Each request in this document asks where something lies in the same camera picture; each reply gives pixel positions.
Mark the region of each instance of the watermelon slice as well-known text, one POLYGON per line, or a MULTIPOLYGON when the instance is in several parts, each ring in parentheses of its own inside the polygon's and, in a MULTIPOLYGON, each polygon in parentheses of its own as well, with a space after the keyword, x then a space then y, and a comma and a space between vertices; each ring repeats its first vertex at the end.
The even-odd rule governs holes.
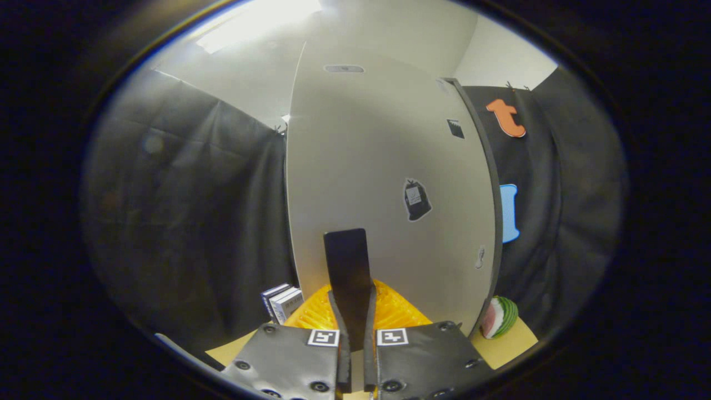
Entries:
POLYGON ((499 296, 494 296, 486 309, 481 323, 481 334, 486 339, 495 339, 507 333, 518 318, 516 304, 499 296))

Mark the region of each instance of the ceiling light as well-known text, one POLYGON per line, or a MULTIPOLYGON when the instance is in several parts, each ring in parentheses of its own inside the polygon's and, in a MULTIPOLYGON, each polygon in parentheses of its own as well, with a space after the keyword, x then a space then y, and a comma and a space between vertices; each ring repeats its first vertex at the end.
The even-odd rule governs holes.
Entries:
POLYGON ((226 46, 258 37, 271 28, 301 20, 320 10, 319 0, 252 0, 238 6, 229 14, 218 17, 223 22, 196 43, 212 54, 226 46))

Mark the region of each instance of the orange textured object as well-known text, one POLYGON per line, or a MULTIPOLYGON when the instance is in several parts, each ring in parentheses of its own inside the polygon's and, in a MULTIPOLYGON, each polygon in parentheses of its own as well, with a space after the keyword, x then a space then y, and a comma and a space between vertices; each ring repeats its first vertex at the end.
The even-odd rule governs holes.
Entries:
MULTIPOLYGON (((378 291, 375 303, 375 329, 395 329, 431 324, 414 305, 390 286, 373 280, 378 291)), ((338 329, 336 316, 328 300, 331 286, 326 285, 316 291, 284 323, 287 327, 304 329, 338 329)))

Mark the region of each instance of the blue cutout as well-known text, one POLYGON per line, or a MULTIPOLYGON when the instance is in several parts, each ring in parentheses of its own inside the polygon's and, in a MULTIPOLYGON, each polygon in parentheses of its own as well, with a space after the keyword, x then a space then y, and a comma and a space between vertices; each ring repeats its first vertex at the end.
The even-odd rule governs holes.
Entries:
POLYGON ((520 232, 516 229, 516 210, 513 198, 518 193, 515 184, 501 185, 501 213, 503 214, 503 242, 516 239, 520 232))

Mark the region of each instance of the black sticker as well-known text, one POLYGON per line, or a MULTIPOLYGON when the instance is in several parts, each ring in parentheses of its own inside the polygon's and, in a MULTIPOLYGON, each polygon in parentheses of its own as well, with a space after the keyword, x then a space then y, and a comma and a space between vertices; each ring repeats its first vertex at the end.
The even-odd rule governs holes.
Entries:
POLYGON ((424 185, 415 179, 405 180, 405 207, 410 221, 417 221, 432 210, 424 185))
POLYGON ((464 132, 461 131, 461 125, 459 120, 447 120, 449 124, 449 131, 456 137, 464 138, 464 132))

